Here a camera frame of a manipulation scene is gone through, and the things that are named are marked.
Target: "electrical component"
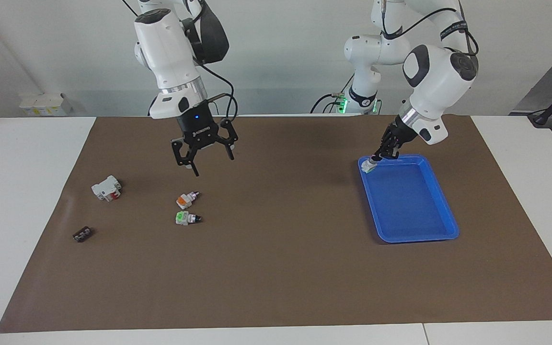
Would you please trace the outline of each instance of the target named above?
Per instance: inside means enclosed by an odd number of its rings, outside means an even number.
[[[181,209],[188,209],[193,204],[193,201],[197,199],[199,196],[199,192],[190,192],[189,194],[182,194],[180,197],[176,200],[176,203],[178,206],[180,206]]]
[[[121,188],[122,186],[116,177],[110,175],[101,183],[92,186],[91,190],[98,199],[110,202],[121,196]]]
[[[217,125],[212,118],[204,83],[199,76],[196,64],[215,74],[205,64],[221,61],[229,42],[221,22],[214,15],[205,0],[138,0],[142,14],[135,21],[138,43],[135,46],[136,59],[155,74],[160,92],[150,107],[152,118],[176,117],[183,137],[171,141],[173,154],[180,166],[199,172],[194,159],[198,150],[215,143],[223,144],[228,157],[233,160],[232,148],[238,140],[231,120],[226,118]],[[184,5],[193,16],[180,20],[174,9],[175,4]],[[232,94],[230,103],[237,102]],[[219,135],[219,127],[228,132],[228,137]],[[185,155],[180,153],[182,146],[188,145]]]
[[[93,234],[93,230],[89,227],[84,227],[77,233],[75,233],[72,238],[78,243],[84,242],[87,238],[91,237]]]
[[[20,109],[26,116],[68,116],[72,105],[64,94],[25,94]]]
[[[190,214],[186,210],[181,210],[176,214],[176,223],[178,225],[189,225],[193,223],[199,223],[202,220],[201,216],[197,214]]]

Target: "table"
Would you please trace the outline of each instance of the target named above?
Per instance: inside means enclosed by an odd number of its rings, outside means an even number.
[[[552,133],[548,130],[534,129],[525,118],[477,116],[473,119],[552,255]],[[4,233],[5,229],[9,229],[11,225],[17,227],[18,223],[26,224],[27,229],[34,229],[36,225],[38,228],[39,225],[41,228],[44,227],[93,120],[93,118],[0,119],[0,195],[6,195],[5,199],[0,198],[0,234]],[[535,171],[537,174],[530,174],[529,171]],[[537,175],[549,176],[550,183],[537,183]],[[10,188],[10,185],[18,186],[18,189]],[[539,200],[544,200],[545,204],[539,203]],[[548,208],[550,212],[546,212],[546,204],[551,205]],[[39,236],[39,233],[7,233],[5,238],[0,236],[0,315],[6,307]],[[497,327],[495,329],[499,328],[507,333],[510,330],[516,332],[517,327],[526,327],[527,324],[529,323],[508,323],[507,325],[496,323],[493,326],[492,323],[483,323],[479,328],[462,328],[464,325],[457,323],[452,325],[412,324],[407,325],[410,327],[409,331],[404,333],[420,335],[420,341],[425,341],[423,335],[427,332],[431,343],[432,337],[447,334],[446,329],[452,330],[447,327],[454,327],[456,330],[462,329],[466,336],[466,334],[474,334],[475,331],[485,334],[486,330],[491,327]],[[389,329],[392,327],[401,329],[403,326],[380,325],[373,329],[380,334],[389,334]],[[534,325],[533,328],[537,332],[543,332],[542,327]],[[297,332],[298,329],[293,327],[279,330],[281,332],[287,332],[287,330]],[[308,329],[320,334],[326,328]],[[343,327],[335,329],[339,330],[338,332],[345,332]],[[147,337],[150,337],[150,334],[158,333],[153,331],[125,332],[142,332],[142,336]],[[209,333],[209,331],[195,332],[195,334]],[[88,338],[96,336],[109,339],[114,337],[114,334],[120,335],[116,331],[83,332],[83,336]],[[0,339],[6,339],[9,336],[13,335],[0,335]],[[385,339],[390,338],[400,337],[388,336]],[[376,339],[370,339],[368,343],[372,343]]]

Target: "brown mat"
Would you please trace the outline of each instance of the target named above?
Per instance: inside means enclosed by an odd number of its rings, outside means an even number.
[[[175,120],[99,118],[0,332],[552,319],[552,258],[468,117],[403,149],[431,162],[460,237],[377,238],[356,161],[391,119],[239,118],[236,161],[210,147],[195,178]],[[107,203],[90,187],[110,174]],[[191,190],[205,223],[175,225]]]

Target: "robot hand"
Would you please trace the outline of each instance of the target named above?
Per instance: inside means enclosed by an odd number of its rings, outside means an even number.
[[[362,164],[366,173],[383,158],[397,159],[402,145],[417,135],[429,145],[444,140],[449,132],[442,122],[442,114],[469,89],[477,67],[464,53],[421,45],[406,57],[403,72],[414,92],[387,127],[380,148]]]
[[[212,100],[216,100],[217,98],[225,95],[226,94],[220,94],[219,96],[212,98]],[[214,122],[212,115],[210,115],[208,100],[203,101],[197,107],[193,107],[193,109],[185,112],[177,119],[178,124],[182,129],[183,137],[180,139],[173,139],[171,144],[173,155],[175,156],[178,165],[184,165],[189,169],[193,169],[195,176],[199,176],[199,172],[197,171],[197,167],[195,167],[193,159],[195,159],[195,155],[198,150],[211,146],[215,142],[223,144],[230,160],[234,160],[232,150],[235,147],[235,142],[238,140],[236,130],[234,129],[231,120],[224,118],[221,120],[220,127],[226,129],[229,136],[227,138],[223,138],[219,135],[219,126]],[[182,148],[184,142],[188,144],[189,149],[186,155],[182,157],[182,155],[180,155],[180,149]]]

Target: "white terminal block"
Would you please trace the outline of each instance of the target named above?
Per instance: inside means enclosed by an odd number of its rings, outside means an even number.
[[[370,161],[370,159],[366,159],[363,163],[361,163],[361,171],[363,171],[366,174],[369,174],[370,172],[372,172],[372,170],[374,170],[374,168],[376,168],[379,165],[378,162],[374,162],[374,163],[372,162],[373,161]]]
[[[108,202],[116,200],[121,196],[121,184],[112,175],[108,176],[101,183],[92,186],[91,190],[98,199]]]
[[[199,223],[201,217],[197,214],[190,214],[188,210],[181,210],[176,214],[176,223],[178,225],[189,225],[193,223]]]
[[[193,204],[193,201],[197,199],[197,196],[199,195],[199,192],[190,192],[189,194],[182,194],[180,195],[180,198],[176,200],[176,203],[178,206],[180,206],[181,209],[188,209]]]
[[[20,108],[26,116],[68,116],[72,112],[72,105],[61,93],[25,95]]]

